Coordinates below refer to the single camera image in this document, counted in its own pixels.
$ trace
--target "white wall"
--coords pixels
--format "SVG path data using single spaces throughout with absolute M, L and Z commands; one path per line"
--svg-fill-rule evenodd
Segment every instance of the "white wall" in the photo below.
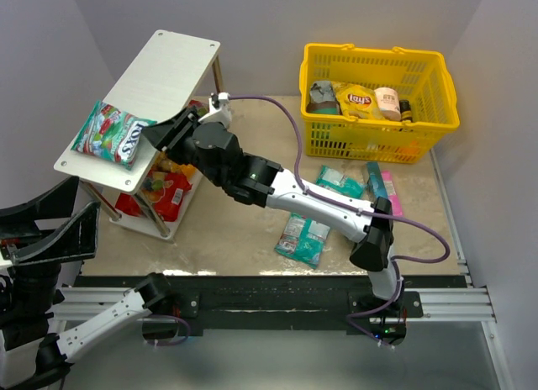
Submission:
M 54 162 L 112 85 L 74 0 L 0 0 L 0 208 L 65 177 Z
M 448 60 L 460 130 L 437 148 L 475 283 L 518 389 L 536 388 L 538 0 L 483 0 Z
M 298 94 L 303 47 L 313 41 L 449 54 L 479 2 L 76 0 L 114 78 L 156 29 L 169 29 L 221 41 L 225 86 L 235 94 Z

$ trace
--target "gray floor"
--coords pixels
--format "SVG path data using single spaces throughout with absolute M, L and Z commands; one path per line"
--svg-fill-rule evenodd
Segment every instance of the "gray floor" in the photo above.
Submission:
M 415 323 L 396 351 L 341 332 L 207 331 L 175 347 L 145 344 L 140 325 L 72 368 L 84 389 L 498 389 L 480 324 Z

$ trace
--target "lay's logo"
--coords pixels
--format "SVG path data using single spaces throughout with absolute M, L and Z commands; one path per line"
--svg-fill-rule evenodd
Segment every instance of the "lay's logo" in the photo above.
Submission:
M 372 104 L 372 98 L 368 96 L 357 96 L 356 94 L 348 94 L 347 99 L 350 103 L 358 104 L 360 108 L 368 108 Z

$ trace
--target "white container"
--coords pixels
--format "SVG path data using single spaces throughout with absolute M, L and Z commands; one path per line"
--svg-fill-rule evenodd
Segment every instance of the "white container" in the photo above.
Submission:
M 400 114 L 398 92 L 390 87 L 379 87 L 374 92 L 376 93 L 377 105 L 383 117 L 391 121 L 400 121 L 402 114 Z

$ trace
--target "lower shelf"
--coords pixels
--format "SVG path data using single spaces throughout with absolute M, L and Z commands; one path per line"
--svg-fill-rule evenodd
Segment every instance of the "lower shelf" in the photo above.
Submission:
M 157 239 L 173 241 L 174 235 L 177 232 L 177 228 L 179 227 L 179 224 L 182 222 L 183 216 L 187 212 L 187 208 L 189 204 L 191 203 L 194 193 L 198 189 L 198 186 L 200 185 L 202 178 L 203 178 L 203 174 L 200 171 L 196 171 L 193 178 L 189 180 L 193 188 L 191 188 L 191 191 L 189 191 L 183 197 L 182 206 L 179 209 L 179 215 L 177 216 L 177 219 L 174 222 L 165 222 L 166 226 L 168 226 L 168 229 L 170 229 L 170 234 L 168 236 L 161 236 L 161 233 L 159 232 L 159 230 L 157 230 L 156 226 L 148 218 L 130 216 L 121 211 L 118 211 L 119 213 L 121 213 L 121 219 L 118 221 L 114 221 L 110 219 L 110 222 L 112 222 L 113 224 L 117 224 L 121 226 L 122 228 L 133 230 L 135 232 L 139 232 L 144 235 L 153 236 L 153 237 L 156 237 Z

